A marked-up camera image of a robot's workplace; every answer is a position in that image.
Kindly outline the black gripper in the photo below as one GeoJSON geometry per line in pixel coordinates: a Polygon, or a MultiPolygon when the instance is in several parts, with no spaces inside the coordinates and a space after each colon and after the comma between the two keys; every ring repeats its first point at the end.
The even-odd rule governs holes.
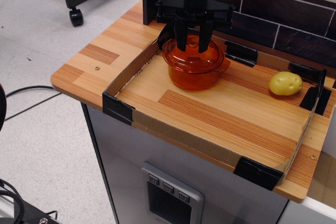
{"type": "Polygon", "coordinates": [[[234,6],[216,0],[158,0],[156,20],[174,26],[177,47],[186,50],[188,27],[199,26],[198,52],[208,49],[213,29],[231,27],[234,6]]]}

